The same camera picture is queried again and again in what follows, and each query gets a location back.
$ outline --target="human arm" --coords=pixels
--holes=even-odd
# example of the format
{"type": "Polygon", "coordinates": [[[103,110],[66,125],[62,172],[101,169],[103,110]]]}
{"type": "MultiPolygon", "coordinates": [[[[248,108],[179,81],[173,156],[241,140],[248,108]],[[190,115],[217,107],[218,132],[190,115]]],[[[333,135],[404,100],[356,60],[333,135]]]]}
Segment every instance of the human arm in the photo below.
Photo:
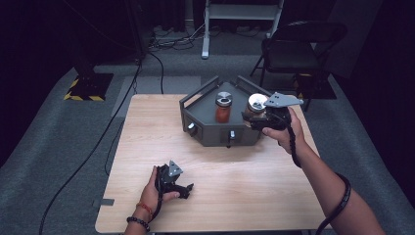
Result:
{"type": "MultiPolygon", "coordinates": [[[[291,108],[289,110],[292,118],[291,126],[296,135],[296,153],[301,168],[324,214],[329,216],[342,200],[345,184],[305,142],[300,120],[291,108]]],[[[287,129],[277,131],[263,128],[262,132],[277,140],[291,154],[290,135],[287,129]]],[[[351,189],[346,207],[331,224],[338,234],[385,234],[372,210],[353,189],[351,189]]]]}
{"type": "MultiPolygon", "coordinates": [[[[133,217],[139,218],[143,220],[146,223],[149,223],[151,221],[151,213],[155,212],[158,205],[158,199],[159,199],[159,191],[156,189],[155,182],[157,177],[157,168],[153,167],[152,175],[150,176],[149,183],[144,187],[143,193],[141,194],[140,202],[145,205],[144,207],[138,206],[136,207],[133,217]]],[[[171,201],[174,198],[178,198],[180,194],[178,192],[169,192],[162,195],[162,202],[166,203],[168,201],[171,201]]],[[[144,235],[146,234],[146,229],[142,224],[139,224],[138,222],[128,222],[128,225],[124,232],[125,235],[144,235]]]]}

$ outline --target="jar with label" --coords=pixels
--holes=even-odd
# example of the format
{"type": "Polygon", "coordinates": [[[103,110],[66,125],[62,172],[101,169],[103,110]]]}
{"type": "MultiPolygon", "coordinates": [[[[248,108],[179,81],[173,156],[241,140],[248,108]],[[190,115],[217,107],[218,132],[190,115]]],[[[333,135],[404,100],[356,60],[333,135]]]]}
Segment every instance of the jar with label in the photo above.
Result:
{"type": "Polygon", "coordinates": [[[231,116],[232,95],[229,92],[221,91],[216,95],[215,119],[219,123],[226,123],[231,116]]]}
{"type": "MultiPolygon", "coordinates": [[[[268,100],[265,95],[255,93],[248,99],[247,107],[245,108],[245,114],[251,118],[262,118],[265,115],[264,103],[268,100]]],[[[245,125],[251,127],[248,121],[244,121],[245,125]]]]}

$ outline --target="bracelet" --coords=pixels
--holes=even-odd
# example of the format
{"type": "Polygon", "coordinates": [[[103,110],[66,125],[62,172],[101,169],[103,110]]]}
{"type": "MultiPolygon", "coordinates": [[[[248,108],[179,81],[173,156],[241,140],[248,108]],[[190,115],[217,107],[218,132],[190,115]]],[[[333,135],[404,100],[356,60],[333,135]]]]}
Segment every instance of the bracelet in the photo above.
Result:
{"type": "Polygon", "coordinates": [[[128,217],[127,218],[127,222],[131,222],[131,221],[134,221],[134,222],[137,222],[137,223],[143,225],[143,227],[146,229],[146,231],[147,232],[150,232],[150,226],[149,226],[149,224],[146,223],[145,221],[143,221],[142,219],[139,219],[139,218],[133,217],[133,216],[128,217]]]}
{"type": "Polygon", "coordinates": [[[145,209],[149,214],[150,214],[150,220],[149,221],[152,221],[153,220],[153,213],[152,213],[152,209],[151,208],[149,208],[147,205],[145,205],[144,203],[142,203],[142,202],[139,202],[136,206],[135,206],[135,208],[138,208],[138,207],[142,207],[143,209],[145,209]]]}

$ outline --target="metal box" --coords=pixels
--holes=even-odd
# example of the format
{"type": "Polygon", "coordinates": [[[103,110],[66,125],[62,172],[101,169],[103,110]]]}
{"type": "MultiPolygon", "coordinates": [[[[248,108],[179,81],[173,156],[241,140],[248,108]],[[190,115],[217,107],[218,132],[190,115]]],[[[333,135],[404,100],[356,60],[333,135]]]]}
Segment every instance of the metal box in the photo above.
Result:
{"type": "Polygon", "coordinates": [[[179,101],[183,131],[206,147],[254,145],[261,133],[245,126],[241,114],[254,93],[272,95],[241,76],[230,81],[221,81],[215,76],[179,101]],[[233,97],[227,123],[215,120],[215,98],[222,91],[233,97]]]}

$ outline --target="dark background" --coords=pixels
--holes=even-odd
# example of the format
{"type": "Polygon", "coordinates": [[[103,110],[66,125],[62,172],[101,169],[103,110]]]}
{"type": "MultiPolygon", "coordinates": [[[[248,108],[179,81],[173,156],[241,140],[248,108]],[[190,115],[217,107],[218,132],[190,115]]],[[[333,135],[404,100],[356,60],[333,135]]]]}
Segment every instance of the dark background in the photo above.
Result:
{"type": "MultiPolygon", "coordinates": [[[[134,47],[123,4],[116,1],[69,2],[108,37],[134,47]]],[[[294,7],[286,5],[282,22],[301,20],[310,12],[315,13],[312,8],[315,9],[318,1],[299,2],[304,6],[301,14],[299,9],[293,11],[294,7]]],[[[12,154],[49,91],[73,67],[65,45],[44,21],[45,9],[39,6],[38,1],[7,0],[0,10],[0,165],[12,154]]],[[[413,12],[415,7],[410,1],[338,0],[329,20],[339,20],[351,28],[356,28],[357,24],[367,27],[362,26],[360,34],[351,31],[328,65],[412,205],[415,204],[412,173],[415,158],[411,148],[415,123],[410,112],[414,100],[410,83],[413,83],[411,78],[415,70],[413,12]],[[360,15],[354,14],[354,10],[360,11],[360,15]]],[[[156,16],[161,15],[152,14],[148,19],[159,24],[161,18],[156,16]]],[[[65,16],[73,25],[91,67],[132,53],[131,48],[114,45],[103,38],[70,9],[66,9],[65,16]]]]}

